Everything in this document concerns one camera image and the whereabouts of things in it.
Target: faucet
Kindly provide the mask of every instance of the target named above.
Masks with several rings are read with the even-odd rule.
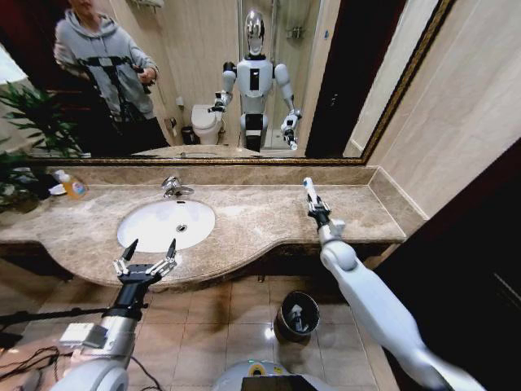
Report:
[[[170,198],[171,196],[179,197],[181,195],[188,195],[194,192],[194,189],[183,186],[179,179],[174,176],[169,176],[161,184],[163,190],[165,190],[163,197]]]

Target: orange soap bottle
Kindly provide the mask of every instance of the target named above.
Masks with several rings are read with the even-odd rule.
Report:
[[[66,174],[62,169],[56,171],[55,174],[63,185],[63,188],[67,192],[68,196],[72,199],[79,200],[87,194],[87,186],[78,178],[75,178],[70,174]]]

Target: sink basin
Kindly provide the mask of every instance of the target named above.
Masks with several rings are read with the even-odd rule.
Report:
[[[139,239],[136,251],[165,253],[173,238],[176,249],[189,248],[206,239],[215,226],[215,213],[196,201],[158,201],[134,210],[117,230],[117,239],[128,247]]]

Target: man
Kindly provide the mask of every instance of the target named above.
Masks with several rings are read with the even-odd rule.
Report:
[[[93,0],[69,0],[72,9],[56,25],[55,58],[73,75],[90,79],[117,128],[116,154],[167,147],[146,93],[159,71],[154,61]]]

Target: small trash bin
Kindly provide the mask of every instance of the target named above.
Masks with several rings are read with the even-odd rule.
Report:
[[[181,129],[181,136],[185,145],[199,144],[199,138],[194,133],[194,129],[191,126],[184,126]]]
[[[277,311],[275,325],[287,340],[304,340],[318,326],[320,313],[313,298],[300,291],[289,293]]]

